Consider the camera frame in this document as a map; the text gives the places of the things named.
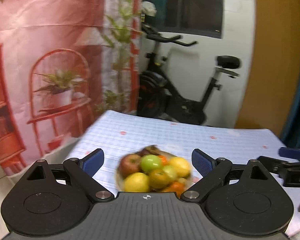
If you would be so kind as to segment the small orange tangerine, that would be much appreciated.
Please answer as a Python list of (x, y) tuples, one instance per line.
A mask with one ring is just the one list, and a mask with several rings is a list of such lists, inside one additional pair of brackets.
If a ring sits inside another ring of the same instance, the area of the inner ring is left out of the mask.
[(158, 155), (161, 160), (162, 166), (168, 165), (168, 159), (164, 155)]

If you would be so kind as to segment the red apple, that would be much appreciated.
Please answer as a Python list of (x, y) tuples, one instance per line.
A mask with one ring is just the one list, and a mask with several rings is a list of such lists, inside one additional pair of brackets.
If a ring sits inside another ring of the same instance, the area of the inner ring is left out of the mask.
[(120, 163), (118, 170), (123, 178), (140, 171), (141, 157), (138, 154), (125, 155)]

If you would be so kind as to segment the pink printed backdrop cloth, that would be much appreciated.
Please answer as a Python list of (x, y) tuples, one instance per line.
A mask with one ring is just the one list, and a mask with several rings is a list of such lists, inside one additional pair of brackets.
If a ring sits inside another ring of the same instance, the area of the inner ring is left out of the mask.
[(0, 0), (0, 167), (7, 176), (136, 110), (141, 0)]

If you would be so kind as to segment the yellow green apple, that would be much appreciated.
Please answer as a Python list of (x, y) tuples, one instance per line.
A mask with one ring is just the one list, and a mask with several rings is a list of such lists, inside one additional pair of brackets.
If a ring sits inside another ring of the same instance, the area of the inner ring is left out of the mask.
[(166, 165), (162, 169), (168, 175), (171, 182), (174, 182), (178, 179), (178, 174), (173, 166)]

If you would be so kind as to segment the large yellow lemon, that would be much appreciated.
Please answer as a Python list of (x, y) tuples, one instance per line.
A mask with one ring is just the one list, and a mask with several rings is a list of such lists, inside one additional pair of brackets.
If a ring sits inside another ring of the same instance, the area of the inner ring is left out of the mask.
[(182, 157), (172, 157), (169, 160), (169, 164), (175, 168), (179, 177), (186, 178), (191, 172), (190, 163)]

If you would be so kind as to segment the blue plaid tablecloth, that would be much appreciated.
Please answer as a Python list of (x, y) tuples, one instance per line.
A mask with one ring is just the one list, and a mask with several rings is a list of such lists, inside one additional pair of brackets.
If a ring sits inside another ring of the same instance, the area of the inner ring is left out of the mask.
[[(268, 129), (229, 129), (187, 125), (107, 111), (79, 138), (69, 157), (83, 158), (95, 149), (104, 151), (104, 164), (95, 179), (117, 193), (115, 169), (119, 159), (155, 145), (190, 160), (198, 148), (213, 157), (237, 164), (265, 155), (278, 156), (282, 142)], [(123, 194), (111, 217), (92, 212), (81, 239), (234, 239), (215, 227), (201, 209), (178, 201), (171, 194), (143, 199)]]

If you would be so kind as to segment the orange tangerine front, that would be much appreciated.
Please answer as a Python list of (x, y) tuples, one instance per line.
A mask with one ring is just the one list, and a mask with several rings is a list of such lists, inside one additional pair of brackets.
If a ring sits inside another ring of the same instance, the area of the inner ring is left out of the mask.
[(181, 197), (181, 194), (185, 191), (185, 185), (178, 181), (173, 182), (168, 187), (161, 190), (161, 192), (174, 192), (178, 198)]

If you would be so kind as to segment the small tan longan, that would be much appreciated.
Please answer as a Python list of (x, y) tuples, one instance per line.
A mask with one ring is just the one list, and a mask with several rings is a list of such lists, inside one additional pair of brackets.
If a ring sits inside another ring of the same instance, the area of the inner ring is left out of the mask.
[(187, 185), (188, 180), (186, 178), (178, 178), (178, 182)]

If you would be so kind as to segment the brown wooden board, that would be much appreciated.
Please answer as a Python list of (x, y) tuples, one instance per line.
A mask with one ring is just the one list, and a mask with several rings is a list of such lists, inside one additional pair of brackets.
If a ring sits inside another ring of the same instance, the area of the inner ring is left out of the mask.
[(300, 76), (300, 0), (256, 0), (254, 52), (236, 128), (280, 135)]

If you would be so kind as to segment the brown orange round fruit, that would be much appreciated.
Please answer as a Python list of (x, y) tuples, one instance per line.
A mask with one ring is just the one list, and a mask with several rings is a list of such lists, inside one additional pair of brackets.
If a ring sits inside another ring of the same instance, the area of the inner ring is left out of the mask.
[(152, 170), (149, 173), (149, 185), (154, 190), (164, 189), (170, 182), (170, 177), (163, 169)]

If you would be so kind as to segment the dark window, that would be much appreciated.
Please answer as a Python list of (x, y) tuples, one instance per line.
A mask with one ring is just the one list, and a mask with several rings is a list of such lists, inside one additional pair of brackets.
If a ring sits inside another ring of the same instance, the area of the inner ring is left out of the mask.
[(158, 31), (222, 37), (224, 0), (144, 0), (156, 8), (148, 21)]

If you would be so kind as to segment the small green fruit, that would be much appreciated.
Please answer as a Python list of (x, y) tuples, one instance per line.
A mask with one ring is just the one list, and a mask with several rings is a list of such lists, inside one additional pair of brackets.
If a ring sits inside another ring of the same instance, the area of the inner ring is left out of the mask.
[(161, 169), (163, 164), (157, 155), (149, 154), (141, 158), (140, 167), (144, 173), (149, 173), (152, 170)]

